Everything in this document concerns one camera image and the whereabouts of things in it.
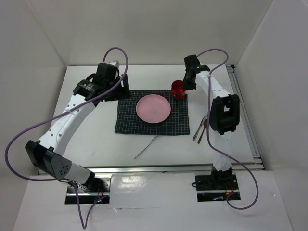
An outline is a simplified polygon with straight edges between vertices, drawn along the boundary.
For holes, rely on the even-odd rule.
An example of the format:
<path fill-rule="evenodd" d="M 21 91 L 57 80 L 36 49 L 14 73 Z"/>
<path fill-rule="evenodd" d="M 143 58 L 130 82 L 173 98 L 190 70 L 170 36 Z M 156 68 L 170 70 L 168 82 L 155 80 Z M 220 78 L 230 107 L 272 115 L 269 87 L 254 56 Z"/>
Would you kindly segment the red enamel mug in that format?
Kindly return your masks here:
<path fill-rule="evenodd" d="M 182 100 L 185 97 L 186 89 L 182 85 L 182 80 L 175 80 L 171 84 L 171 97 L 175 100 Z"/>

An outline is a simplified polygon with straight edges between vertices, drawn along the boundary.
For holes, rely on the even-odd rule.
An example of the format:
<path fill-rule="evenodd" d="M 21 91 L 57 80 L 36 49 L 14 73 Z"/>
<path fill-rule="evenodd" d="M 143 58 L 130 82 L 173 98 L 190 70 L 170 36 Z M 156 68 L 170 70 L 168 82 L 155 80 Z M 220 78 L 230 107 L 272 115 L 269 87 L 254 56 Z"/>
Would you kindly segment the dark checkered cloth placemat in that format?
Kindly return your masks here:
<path fill-rule="evenodd" d="M 118 102 L 115 133 L 164 136 L 190 134 L 187 94 L 182 100 L 175 100 L 171 97 L 170 90 L 131 90 L 130 92 L 130 98 Z M 161 123 L 150 124 L 141 120 L 137 115 L 137 102 L 150 94 L 166 98 L 171 105 L 169 117 Z"/>

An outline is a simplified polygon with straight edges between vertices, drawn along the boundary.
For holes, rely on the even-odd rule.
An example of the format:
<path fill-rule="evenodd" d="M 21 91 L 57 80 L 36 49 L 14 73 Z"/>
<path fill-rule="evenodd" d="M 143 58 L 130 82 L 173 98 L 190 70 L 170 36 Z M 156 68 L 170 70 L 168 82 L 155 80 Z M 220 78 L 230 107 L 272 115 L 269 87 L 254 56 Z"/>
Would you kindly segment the pink plastic plate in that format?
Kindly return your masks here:
<path fill-rule="evenodd" d="M 136 104 L 138 117 L 150 124 L 161 123 L 171 113 L 171 105 L 163 96 L 150 94 L 142 97 Z"/>

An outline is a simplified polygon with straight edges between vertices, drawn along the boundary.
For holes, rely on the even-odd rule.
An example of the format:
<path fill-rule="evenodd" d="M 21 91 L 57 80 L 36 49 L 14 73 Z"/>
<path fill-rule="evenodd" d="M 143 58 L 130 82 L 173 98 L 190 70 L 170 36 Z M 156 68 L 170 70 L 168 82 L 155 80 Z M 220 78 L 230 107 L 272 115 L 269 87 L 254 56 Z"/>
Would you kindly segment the silver metal fork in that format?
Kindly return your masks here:
<path fill-rule="evenodd" d="M 149 146 L 150 146 L 155 140 L 157 140 L 158 138 L 161 138 L 161 137 L 163 137 L 163 135 L 157 135 L 157 136 L 153 137 L 153 139 L 150 141 L 150 143 L 149 143 L 141 152 L 139 152 L 139 153 L 134 157 L 134 159 L 137 159 L 142 153 L 144 153 L 144 152 L 149 148 Z"/>

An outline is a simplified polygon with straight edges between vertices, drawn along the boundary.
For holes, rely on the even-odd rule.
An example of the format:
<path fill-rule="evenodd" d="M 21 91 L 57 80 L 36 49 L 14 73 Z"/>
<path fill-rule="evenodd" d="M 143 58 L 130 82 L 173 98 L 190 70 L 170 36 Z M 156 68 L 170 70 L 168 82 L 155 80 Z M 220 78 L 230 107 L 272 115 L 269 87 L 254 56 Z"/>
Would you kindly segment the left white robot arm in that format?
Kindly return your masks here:
<path fill-rule="evenodd" d="M 50 129 L 37 141 L 29 141 L 26 152 L 35 167 L 56 180 L 74 181 L 84 192 L 105 192 L 106 183 L 95 177 L 94 172 L 64 158 L 68 143 L 84 119 L 103 100 L 119 100 L 122 96 L 118 86 L 114 92 L 95 99 L 119 80 L 118 61 L 99 63 L 96 73 L 81 80 L 67 104 L 65 115 L 57 119 Z"/>

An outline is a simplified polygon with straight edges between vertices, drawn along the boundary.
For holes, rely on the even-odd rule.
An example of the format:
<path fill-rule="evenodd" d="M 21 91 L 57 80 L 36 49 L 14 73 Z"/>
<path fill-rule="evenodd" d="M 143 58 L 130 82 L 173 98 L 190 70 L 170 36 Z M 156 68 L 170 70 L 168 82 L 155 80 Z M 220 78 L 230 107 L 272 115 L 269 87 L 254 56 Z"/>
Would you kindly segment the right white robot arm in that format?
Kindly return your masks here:
<path fill-rule="evenodd" d="M 227 150 L 231 135 L 240 123 L 240 99 L 211 76 L 213 70 L 201 64 L 197 55 L 184 58 L 185 75 L 171 90 L 133 90 L 131 97 L 117 106 L 115 133 L 129 135 L 178 136 L 190 133 L 186 91 L 200 86 L 209 96 L 210 110 L 200 123 L 204 131 L 214 131 L 218 152 L 208 180 L 195 186 L 206 190 L 224 189 L 233 182 L 233 169 Z"/>

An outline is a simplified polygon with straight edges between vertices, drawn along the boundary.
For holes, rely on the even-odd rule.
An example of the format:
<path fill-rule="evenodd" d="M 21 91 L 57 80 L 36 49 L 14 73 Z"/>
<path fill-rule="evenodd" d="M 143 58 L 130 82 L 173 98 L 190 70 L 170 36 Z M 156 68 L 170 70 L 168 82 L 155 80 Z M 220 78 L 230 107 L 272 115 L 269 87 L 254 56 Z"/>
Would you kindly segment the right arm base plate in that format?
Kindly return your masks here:
<path fill-rule="evenodd" d="M 210 175 L 197 175 L 191 186 L 196 189 L 198 202 L 226 201 L 228 196 L 230 201 L 241 200 L 235 174 L 230 180 L 217 185 L 214 184 Z"/>

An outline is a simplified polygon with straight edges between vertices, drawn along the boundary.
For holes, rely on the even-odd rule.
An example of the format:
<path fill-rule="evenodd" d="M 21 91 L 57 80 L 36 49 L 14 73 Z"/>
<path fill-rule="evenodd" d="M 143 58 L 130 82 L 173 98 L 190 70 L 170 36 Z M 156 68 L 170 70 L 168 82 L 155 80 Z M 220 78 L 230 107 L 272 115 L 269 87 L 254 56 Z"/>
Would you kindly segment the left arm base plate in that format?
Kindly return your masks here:
<path fill-rule="evenodd" d="M 108 204 L 110 202 L 111 175 L 100 175 L 100 179 L 101 182 L 95 183 L 91 189 L 77 183 L 77 193 L 81 205 L 90 205 L 96 200 L 99 200 L 97 204 Z M 67 186 L 64 203 L 66 205 L 77 204 L 76 192 L 72 185 Z"/>

